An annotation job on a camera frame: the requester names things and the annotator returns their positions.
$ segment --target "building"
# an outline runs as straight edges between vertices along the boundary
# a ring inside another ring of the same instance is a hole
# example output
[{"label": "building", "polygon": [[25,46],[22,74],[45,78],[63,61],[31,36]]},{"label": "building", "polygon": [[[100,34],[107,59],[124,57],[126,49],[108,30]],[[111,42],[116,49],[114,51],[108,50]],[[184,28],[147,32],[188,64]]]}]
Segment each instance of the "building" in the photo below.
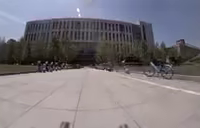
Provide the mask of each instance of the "building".
[{"label": "building", "polygon": [[51,42],[54,37],[60,41],[69,40],[84,51],[92,50],[90,53],[94,53],[100,42],[113,44],[117,52],[124,44],[130,44],[129,52],[134,43],[143,40],[154,46],[152,25],[143,21],[134,24],[91,18],[36,20],[27,22],[24,37],[27,42]]},{"label": "building", "polygon": [[182,57],[184,60],[191,59],[200,54],[200,48],[186,43],[184,39],[176,41],[176,45],[172,46],[177,50],[178,56]]}]

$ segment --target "curb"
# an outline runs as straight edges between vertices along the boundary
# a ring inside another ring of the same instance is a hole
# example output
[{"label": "curb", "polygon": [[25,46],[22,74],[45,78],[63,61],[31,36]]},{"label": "curb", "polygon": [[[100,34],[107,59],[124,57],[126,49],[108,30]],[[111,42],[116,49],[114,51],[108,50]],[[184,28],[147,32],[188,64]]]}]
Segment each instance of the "curb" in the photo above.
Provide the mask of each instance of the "curb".
[{"label": "curb", "polygon": [[18,74],[29,74],[29,73],[36,73],[37,71],[27,71],[27,72],[17,72],[17,73],[2,73],[0,76],[11,76],[11,75],[18,75]]},{"label": "curb", "polygon": [[[143,74],[143,72],[140,72],[140,71],[135,71],[135,72],[130,71],[130,73],[131,74]],[[200,76],[174,74],[172,79],[200,82]]]}]

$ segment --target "bicycle wheel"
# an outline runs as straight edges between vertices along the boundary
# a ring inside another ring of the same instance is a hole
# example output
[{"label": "bicycle wheel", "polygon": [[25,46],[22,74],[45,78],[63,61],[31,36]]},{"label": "bicycle wheel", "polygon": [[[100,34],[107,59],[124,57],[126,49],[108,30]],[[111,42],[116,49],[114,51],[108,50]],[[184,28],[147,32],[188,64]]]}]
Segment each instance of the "bicycle wheel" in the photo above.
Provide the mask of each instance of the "bicycle wheel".
[{"label": "bicycle wheel", "polygon": [[146,75],[147,77],[152,77],[154,76],[154,74],[155,74],[155,69],[152,66],[144,69],[144,75]]},{"label": "bicycle wheel", "polygon": [[161,71],[161,75],[163,78],[165,79],[172,79],[173,75],[174,75],[174,71],[172,68],[170,67],[165,67],[162,71]]}]

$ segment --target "pedestrian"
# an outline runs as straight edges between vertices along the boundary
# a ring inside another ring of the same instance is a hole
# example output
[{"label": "pedestrian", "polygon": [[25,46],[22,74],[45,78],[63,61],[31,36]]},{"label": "pedestrian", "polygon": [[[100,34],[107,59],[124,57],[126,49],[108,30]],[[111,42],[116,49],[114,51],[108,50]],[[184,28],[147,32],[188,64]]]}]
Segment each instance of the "pedestrian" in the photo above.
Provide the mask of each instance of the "pedestrian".
[{"label": "pedestrian", "polygon": [[38,66],[38,72],[42,72],[42,64],[41,61],[37,62],[37,66]]}]

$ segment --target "road marking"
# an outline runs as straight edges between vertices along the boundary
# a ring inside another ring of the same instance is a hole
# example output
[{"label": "road marking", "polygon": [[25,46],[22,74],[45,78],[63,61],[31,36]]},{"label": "road marking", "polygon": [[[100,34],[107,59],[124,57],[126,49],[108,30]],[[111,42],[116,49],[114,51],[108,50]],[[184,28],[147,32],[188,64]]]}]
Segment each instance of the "road marking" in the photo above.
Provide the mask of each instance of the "road marking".
[{"label": "road marking", "polygon": [[142,82],[142,83],[155,85],[155,86],[158,86],[158,87],[161,87],[161,88],[166,88],[166,89],[170,89],[170,90],[175,90],[175,91],[180,91],[180,92],[185,92],[185,93],[188,93],[188,94],[200,96],[200,92],[195,92],[195,91],[186,90],[186,89],[182,89],[182,88],[170,87],[170,86],[166,86],[166,85],[163,85],[163,84],[158,84],[158,83],[154,83],[154,82],[150,82],[150,81],[147,81],[147,80],[142,80],[142,79],[138,79],[138,78],[134,78],[134,77],[118,74],[118,73],[116,75],[122,76],[122,77],[125,77],[125,78],[128,78],[128,79],[132,79],[132,80],[135,80],[135,81],[139,81],[139,82]]}]

